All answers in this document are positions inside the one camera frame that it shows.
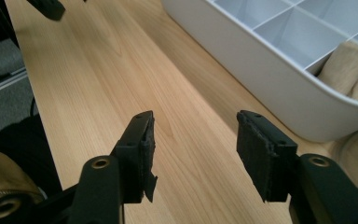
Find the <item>gray carpet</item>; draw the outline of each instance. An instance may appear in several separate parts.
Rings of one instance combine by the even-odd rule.
[[[0,75],[23,68],[20,50],[9,40],[0,42]],[[0,88],[0,130],[30,114],[34,98],[28,77],[14,78]]]

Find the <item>wood grain surface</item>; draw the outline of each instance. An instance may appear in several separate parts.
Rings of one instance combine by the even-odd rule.
[[[61,21],[7,0],[37,106],[66,189],[109,154],[131,117],[153,110],[153,203],[127,223],[290,223],[288,203],[262,203],[236,152],[241,109],[270,119],[299,154],[330,155],[285,128],[181,29],[159,0],[62,0]]]

